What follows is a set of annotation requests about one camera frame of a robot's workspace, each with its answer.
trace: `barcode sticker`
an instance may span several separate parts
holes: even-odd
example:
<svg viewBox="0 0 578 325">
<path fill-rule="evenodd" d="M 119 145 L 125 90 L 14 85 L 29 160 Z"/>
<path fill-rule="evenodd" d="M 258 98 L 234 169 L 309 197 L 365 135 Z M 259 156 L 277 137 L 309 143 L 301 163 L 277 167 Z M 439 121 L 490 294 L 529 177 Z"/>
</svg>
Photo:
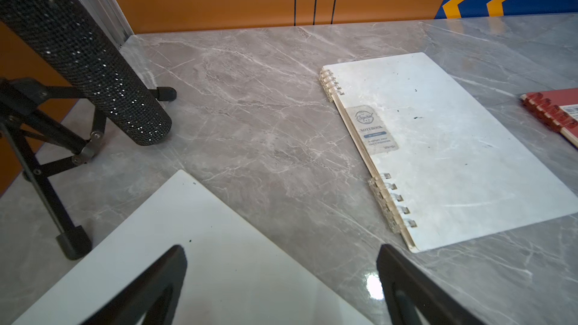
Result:
<svg viewBox="0 0 578 325">
<path fill-rule="evenodd" d="M 578 120 L 578 104 L 561 105 L 560 108 L 562 108 L 572 118 Z"/>
<path fill-rule="evenodd" d="M 369 105 L 349 107 L 346 111 L 370 156 L 399 148 L 378 113 Z"/>
</svg>

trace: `white board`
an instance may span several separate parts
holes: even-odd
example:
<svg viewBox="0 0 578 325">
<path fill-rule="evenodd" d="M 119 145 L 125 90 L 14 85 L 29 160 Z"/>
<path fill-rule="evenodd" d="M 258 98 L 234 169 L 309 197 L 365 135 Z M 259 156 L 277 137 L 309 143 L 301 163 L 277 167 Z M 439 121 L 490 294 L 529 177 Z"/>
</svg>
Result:
<svg viewBox="0 0 578 325">
<path fill-rule="evenodd" d="M 371 324 L 183 170 L 14 324 L 77 325 L 176 243 L 188 268 L 173 324 Z"/>
<path fill-rule="evenodd" d="M 373 118 L 361 107 L 354 110 L 354 124 L 381 120 L 385 127 L 359 133 L 382 131 L 393 137 L 387 142 L 384 135 L 370 135 L 366 140 L 386 143 L 366 147 L 378 172 L 390 174 L 383 181 L 395 184 L 389 190 L 394 200 L 396 195 L 403 199 L 394 210 L 413 240 L 405 237 L 411 251 L 578 212 L 573 192 L 426 54 L 333 64 L 324 70 L 335 77 L 330 85 L 336 104 L 345 110 L 374 110 Z"/>
</svg>

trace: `tripod stand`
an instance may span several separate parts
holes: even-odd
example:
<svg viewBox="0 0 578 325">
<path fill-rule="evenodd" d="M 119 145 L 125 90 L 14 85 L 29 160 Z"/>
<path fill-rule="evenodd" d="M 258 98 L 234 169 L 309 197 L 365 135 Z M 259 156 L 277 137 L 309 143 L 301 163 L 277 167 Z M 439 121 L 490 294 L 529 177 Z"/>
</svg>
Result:
<svg viewBox="0 0 578 325">
<path fill-rule="evenodd" d="M 158 101 L 173 101 L 171 87 L 150 89 Z M 90 139 L 85 140 L 40 111 L 38 106 L 49 98 L 86 98 L 74 87 L 45 86 L 32 78 L 8 81 L 0 78 L 0 130 L 22 164 L 23 175 L 32 183 L 60 235 L 56 237 L 64 255 L 76 260 L 88 254 L 92 242 L 82 226 L 75 226 L 62 205 L 48 177 L 80 166 L 94 157 L 101 147 L 106 115 L 94 109 Z M 20 129 L 25 123 L 40 134 Z M 73 156 L 40 164 L 26 137 L 67 148 Z"/>
</svg>

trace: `printed logo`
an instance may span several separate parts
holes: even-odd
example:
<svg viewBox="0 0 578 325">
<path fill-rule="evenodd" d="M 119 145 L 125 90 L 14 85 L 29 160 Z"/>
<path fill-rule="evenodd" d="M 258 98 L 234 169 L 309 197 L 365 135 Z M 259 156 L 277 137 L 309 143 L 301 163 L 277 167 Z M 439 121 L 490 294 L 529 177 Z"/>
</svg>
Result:
<svg viewBox="0 0 578 325">
<path fill-rule="evenodd" d="M 373 113 L 367 111 L 359 111 L 356 113 L 356 119 L 359 123 L 368 125 L 373 122 Z"/>
</svg>

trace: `gray marble surface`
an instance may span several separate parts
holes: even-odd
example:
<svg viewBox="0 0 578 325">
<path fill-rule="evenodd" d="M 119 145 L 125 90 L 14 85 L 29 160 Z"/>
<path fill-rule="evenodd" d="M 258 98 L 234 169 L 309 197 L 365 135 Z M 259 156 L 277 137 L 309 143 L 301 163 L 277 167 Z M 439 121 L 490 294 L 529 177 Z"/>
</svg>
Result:
<svg viewBox="0 0 578 325">
<path fill-rule="evenodd" d="M 143 81 L 179 93 L 165 105 L 169 139 L 139 147 L 109 123 L 93 162 L 51 179 L 98 243 L 184 169 L 376 324 L 390 321 L 366 283 L 386 242 L 488 324 L 575 324 L 576 215 L 409 254 L 317 74 L 325 64 L 425 52 L 578 193 L 578 152 L 518 100 L 578 86 L 576 33 L 578 15 L 545 15 L 133 36 L 121 52 Z M 90 117 L 80 101 L 64 124 L 87 136 Z M 51 145 L 39 153 L 59 156 Z M 22 178 L 0 199 L 0 221 L 0 323 L 10 323 L 75 263 Z"/>
</svg>

